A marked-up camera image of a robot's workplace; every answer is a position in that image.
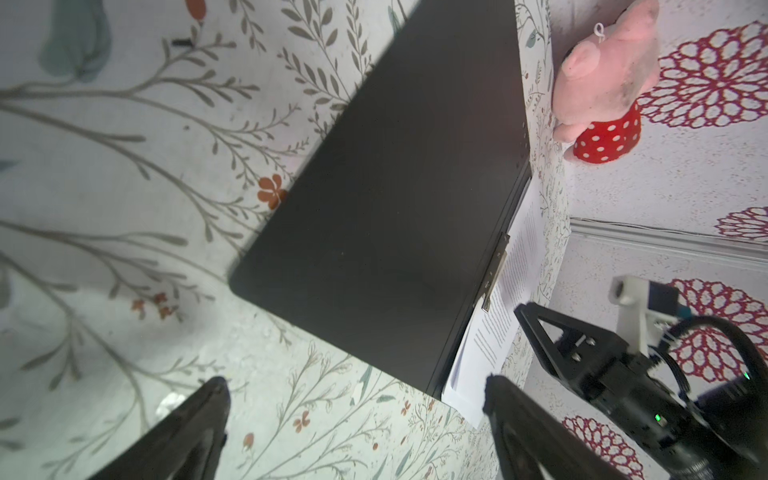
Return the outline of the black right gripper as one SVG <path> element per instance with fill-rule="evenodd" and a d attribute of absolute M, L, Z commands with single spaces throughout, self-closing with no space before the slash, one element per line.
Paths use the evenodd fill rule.
<path fill-rule="evenodd" d="M 607 416 L 672 479 L 734 479 L 744 461 L 658 382 L 616 333 L 535 302 L 514 314 L 542 368 Z"/>

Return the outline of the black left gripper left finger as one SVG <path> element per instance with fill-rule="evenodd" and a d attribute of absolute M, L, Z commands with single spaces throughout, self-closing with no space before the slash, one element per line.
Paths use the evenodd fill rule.
<path fill-rule="evenodd" d="M 205 382 L 94 479 L 213 479 L 227 441 L 225 378 Z"/>

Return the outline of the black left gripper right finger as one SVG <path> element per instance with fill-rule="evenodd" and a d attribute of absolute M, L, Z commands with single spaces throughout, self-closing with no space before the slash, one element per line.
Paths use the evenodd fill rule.
<path fill-rule="evenodd" d="M 503 479 L 623 479 L 512 381 L 486 380 L 483 412 Z"/>

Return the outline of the white printed paper sheet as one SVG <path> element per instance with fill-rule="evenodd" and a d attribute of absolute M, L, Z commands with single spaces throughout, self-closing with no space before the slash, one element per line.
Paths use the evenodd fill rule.
<path fill-rule="evenodd" d="M 501 373 L 519 330 L 514 310 L 530 302 L 538 289 L 546 253 L 538 180 L 528 181 L 506 233 L 507 256 L 491 294 L 490 311 L 484 312 L 475 301 L 441 394 L 441 401 L 474 428 L 484 418 L 486 379 Z"/>

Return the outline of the teal folder with black inside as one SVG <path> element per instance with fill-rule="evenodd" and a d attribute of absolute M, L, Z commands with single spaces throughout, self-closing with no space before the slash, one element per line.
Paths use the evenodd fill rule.
<path fill-rule="evenodd" d="M 438 396 L 529 158 L 514 3 L 422 1 L 230 288 Z"/>

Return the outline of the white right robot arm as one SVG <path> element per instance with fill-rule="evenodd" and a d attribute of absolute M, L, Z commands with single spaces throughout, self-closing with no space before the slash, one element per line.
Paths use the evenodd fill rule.
<path fill-rule="evenodd" d="M 632 353 L 617 333 L 534 302 L 515 315 L 542 367 L 608 417 L 673 479 L 767 476 L 767 365 L 735 324 L 679 318 L 652 347 Z M 703 327 L 720 331 L 746 367 L 738 378 L 691 398 L 671 347 Z"/>

